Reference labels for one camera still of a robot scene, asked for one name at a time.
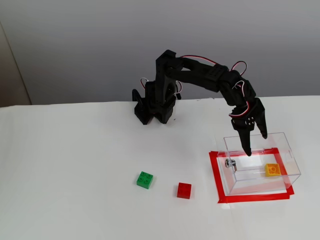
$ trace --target acrylic box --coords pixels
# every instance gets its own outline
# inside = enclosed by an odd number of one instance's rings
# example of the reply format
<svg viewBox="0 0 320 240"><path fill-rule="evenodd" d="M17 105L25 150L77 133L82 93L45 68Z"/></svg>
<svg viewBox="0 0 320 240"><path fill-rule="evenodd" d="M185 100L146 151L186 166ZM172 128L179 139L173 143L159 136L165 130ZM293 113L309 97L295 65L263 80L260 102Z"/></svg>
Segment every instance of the acrylic box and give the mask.
<svg viewBox="0 0 320 240"><path fill-rule="evenodd" d="M283 132L267 139L251 135L252 155L243 151L239 136L225 137L217 156L227 196L252 193L282 193L301 175Z"/></svg>

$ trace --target white wall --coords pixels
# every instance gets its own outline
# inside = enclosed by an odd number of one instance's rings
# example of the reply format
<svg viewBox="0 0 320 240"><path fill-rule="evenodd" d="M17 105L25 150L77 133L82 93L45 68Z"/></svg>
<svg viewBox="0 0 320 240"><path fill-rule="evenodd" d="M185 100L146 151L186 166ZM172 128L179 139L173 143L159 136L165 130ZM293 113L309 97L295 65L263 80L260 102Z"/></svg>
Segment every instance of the white wall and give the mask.
<svg viewBox="0 0 320 240"><path fill-rule="evenodd" d="M0 107L30 104L26 87L0 23Z"/></svg>
<svg viewBox="0 0 320 240"><path fill-rule="evenodd" d="M259 96L319 95L318 0L1 0L34 104L130 101L164 50L231 67ZM182 97L219 96L184 85Z"/></svg>

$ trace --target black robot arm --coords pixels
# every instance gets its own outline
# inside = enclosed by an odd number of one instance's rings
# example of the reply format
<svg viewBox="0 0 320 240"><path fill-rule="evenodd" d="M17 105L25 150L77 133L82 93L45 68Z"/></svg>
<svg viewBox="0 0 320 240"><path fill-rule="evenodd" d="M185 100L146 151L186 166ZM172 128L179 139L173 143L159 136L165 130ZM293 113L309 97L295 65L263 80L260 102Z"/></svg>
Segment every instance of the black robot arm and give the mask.
<svg viewBox="0 0 320 240"><path fill-rule="evenodd" d="M221 92L229 106L235 106L231 123L238 131L242 148L250 156L250 131L255 123L262 136L268 136L265 108L250 82L236 70L215 64L209 66L186 57L176 57L176 53L165 51L156 61L155 81L145 84L145 97L141 97L136 89L132 90L132 100L138 104L134 108L135 115L145 125L152 117L166 124L172 115L176 103L176 81L189 83Z"/></svg>

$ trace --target cable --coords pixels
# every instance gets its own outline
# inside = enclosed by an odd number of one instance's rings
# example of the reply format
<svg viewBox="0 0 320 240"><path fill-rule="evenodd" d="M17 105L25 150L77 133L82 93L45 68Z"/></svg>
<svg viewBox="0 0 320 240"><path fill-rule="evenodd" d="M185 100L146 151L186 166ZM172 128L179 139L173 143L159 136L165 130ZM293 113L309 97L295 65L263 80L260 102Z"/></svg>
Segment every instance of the cable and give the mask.
<svg viewBox="0 0 320 240"><path fill-rule="evenodd" d="M146 77L140 78L141 86L143 87L143 89L146 89L145 85L142 83L142 79L145 79L147 82L149 82L149 80ZM180 81L176 81L176 82L180 84L180 91L178 91L178 87L177 87L176 92L174 94L179 94L182 92L183 87L182 87L182 83Z"/></svg>
<svg viewBox="0 0 320 240"><path fill-rule="evenodd" d="M241 87L243 97L245 97L244 85L245 85L245 82L244 82L243 80L241 80L241 81L238 81L238 82L233 86L233 88L236 88L237 86L238 86L238 87ZM250 105L249 105L249 102L248 102L248 101L246 101L246 105L247 105L247 108L246 108L246 110L245 110L243 113L241 113L241 114L229 114L229 116L232 117L232 118L242 117L242 116L245 115L245 114L249 111L249 109L250 109Z"/></svg>
<svg viewBox="0 0 320 240"><path fill-rule="evenodd" d="M240 73L240 76L242 76L242 74L244 74L245 71L246 71L247 68L248 68L248 65L247 65L247 63L246 63L245 61L237 61L237 62L233 65L233 67L231 68L231 70L234 70L235 67L236 67L238 64L240 64L240 63L244 63L244 64L245 64L245 69L244 69L244 71L243 71L242 73Z"/></svg>
<svg viewBox="0 0 320 240"><path fill-rule="evenodd" d="M180 81L176 81L177 83L179 83L180 84L180 91L178 91L178 86L176 87L177 89L176 89L176 92L174 93L174 94L179 94L179 93L181 93L182 92L182 83L180 82Z"/></svg>
<svg viewBox="0 0 320 240"><path fill-rule="evenodd" d="M184 55L184 56L181 56L180 58L195 58L195 59L203 59L203 60L206 60L212 64L218 64L217 62L215 61L212 61L210 60L209 58L206 58L206 57L203 57L203 56L197 56L197 55Z"/></svg>
<svg viewBox="0 0 320 240"><path fill-rule="evenodd" d="M140 78L140 83L141 83L143 89L146 89L146 88L145 88L145 85L142 83L142 79L145 79L147 82L149 82L149 80L146 79L145 77Z"/></svg>

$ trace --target metal screw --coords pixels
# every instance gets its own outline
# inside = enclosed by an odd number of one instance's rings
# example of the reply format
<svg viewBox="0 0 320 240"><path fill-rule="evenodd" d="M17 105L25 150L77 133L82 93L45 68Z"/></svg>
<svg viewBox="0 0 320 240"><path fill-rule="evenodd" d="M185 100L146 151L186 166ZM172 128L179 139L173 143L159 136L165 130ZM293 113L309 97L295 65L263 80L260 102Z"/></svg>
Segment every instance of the metal screw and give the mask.
<svg viewBox="0 0 320 240"><path fill-rule="evenodd" d="M230 168L230 161L231 161L231 165L232 166L236 166L236 161L235 160L233 160L233 159L226 159L225 161L224 161L224 165L225 165L225 167L228 169L228 168Z"/></svg>

